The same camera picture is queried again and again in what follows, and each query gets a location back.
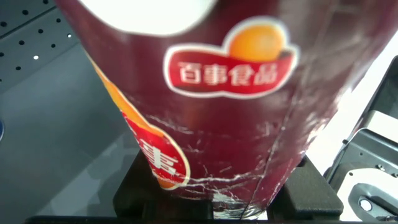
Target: logo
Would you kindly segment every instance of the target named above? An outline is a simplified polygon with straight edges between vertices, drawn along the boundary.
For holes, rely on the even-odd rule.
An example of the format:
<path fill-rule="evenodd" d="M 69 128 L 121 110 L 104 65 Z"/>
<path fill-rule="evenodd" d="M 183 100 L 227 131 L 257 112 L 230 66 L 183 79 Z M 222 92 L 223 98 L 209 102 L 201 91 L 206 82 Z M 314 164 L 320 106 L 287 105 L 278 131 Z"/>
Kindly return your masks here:
<path fill-rule="evenodd" d="M 94 61 L 89 59 L 136 137 L 159 185 L 165 190 L 186 185 L 190 178 L 190 166 L 178 144 L 165 131 L 150 124 Z"/>
<path fill-rule="evenodd" d="M 222 46 L 186 43 L 169 47 L 164 57 L 168 87 L 195 98 L 251 99 L 286 83 L 297 65 L 299 48 L 289 43 L 283 23 L 252 17 L 235 25 Z"/>

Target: gray surface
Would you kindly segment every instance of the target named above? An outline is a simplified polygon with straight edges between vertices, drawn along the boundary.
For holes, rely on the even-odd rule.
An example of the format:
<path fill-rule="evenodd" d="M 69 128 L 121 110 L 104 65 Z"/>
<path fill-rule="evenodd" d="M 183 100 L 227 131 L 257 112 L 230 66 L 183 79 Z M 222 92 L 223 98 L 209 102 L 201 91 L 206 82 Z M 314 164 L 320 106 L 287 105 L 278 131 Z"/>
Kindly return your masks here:
<path fill-rule="evenodd" d="M 4 16 L 6 15 L 0 12 L 0 21 Z M 0 37 L 0 52 L 4 54 L 0 57 L 0 94 L 32 75 L 77 42 L 76 35 L 56 8 Z M 39 56 L 38 60 L 34 60 L 35 55 Z"/>
<path fill-rule="evenodd" d="M 0 22 L 6 22 L 7 26 L 0 26 L 0 37 L 55 7 L 52 0 L 49 0 L 47 4 L 44 2 L 44 0 L 1 0 Z M 26 10 L 28 14 L 24 15 L 23 10 Z"/>
<path fill-rule="evenodd" d="M 0 217 L 112 215 L 137 146 L 80 45 L 0 94 Z"/>

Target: orange fruit graphic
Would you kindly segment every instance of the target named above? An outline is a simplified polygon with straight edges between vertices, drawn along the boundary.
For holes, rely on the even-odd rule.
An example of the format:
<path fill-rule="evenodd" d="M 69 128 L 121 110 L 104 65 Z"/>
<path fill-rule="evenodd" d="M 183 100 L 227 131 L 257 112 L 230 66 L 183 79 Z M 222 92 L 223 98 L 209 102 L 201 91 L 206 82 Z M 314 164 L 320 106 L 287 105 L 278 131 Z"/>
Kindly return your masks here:
<path fill-rule="evenodd" d="M 284 47 L 284 34 L 272 25 L 248 27 L 236 34 L 229 46 L 229 55 L 252 62 L 278 58 Z"/>
<path fill-rule="evenodd" d="M 145 129 L 146 131 L 155 134 L 159 137 L 164 138 L 164 134 L 148 125 L 148 123 L 143 119 L 143 117 L 135 110 L 135 108 L 130 105 L 128 100 L 125 98 L 125 96 L 119 91 L 119 89 L 111 82 L 108 80 L 108 78 L 105 76 L 105 74 L 98 68 L 98 66 L 92 61 L 92 64 L 94 66 L 95 71 L 97 72 L 98 76 L 101 78 L 102 82 L 104 83 L 105 88 L 107 89 L 108 93 L 111 95 L 112 100 L 118 106 L 118 108 L 123 111 L 126 116 L 134 123 L 137 124 L 142 129 Z M 175 186 L 172 182 L 169 182 L 164 179 L 157 178 L 157 181 L 159 185 L 163 189 L 171 189 L 172 187 Z"/>

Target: hole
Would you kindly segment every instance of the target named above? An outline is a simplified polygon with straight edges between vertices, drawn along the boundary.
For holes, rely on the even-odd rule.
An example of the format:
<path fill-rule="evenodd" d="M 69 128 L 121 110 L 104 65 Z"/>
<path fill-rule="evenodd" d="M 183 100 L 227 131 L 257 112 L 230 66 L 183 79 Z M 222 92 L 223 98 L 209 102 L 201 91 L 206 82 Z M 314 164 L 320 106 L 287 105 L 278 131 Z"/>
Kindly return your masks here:
<path fill-rule="evenodd" d="M 359 206 L 361 206 L 361 208 L 367 212 L 372 210 L 372 204 L 368 200 L 365 200 L 365 199 L 359 201 Z"/>

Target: perforated metal panel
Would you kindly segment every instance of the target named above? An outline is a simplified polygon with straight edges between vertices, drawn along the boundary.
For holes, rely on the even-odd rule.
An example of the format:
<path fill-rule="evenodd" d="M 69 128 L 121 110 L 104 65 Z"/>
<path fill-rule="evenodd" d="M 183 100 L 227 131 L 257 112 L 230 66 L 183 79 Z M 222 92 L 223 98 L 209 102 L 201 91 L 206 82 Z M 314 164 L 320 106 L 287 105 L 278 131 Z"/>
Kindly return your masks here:
<path fill-rule="evenodd" d="M 52 9 L 55 4 L 49 0 L 0 1 L 0 37 Z"/>
<path fill-rule="evenodd" d="M 52 1 L 10 2 L 0 1 L 0 93 L 78 42 Z"/>

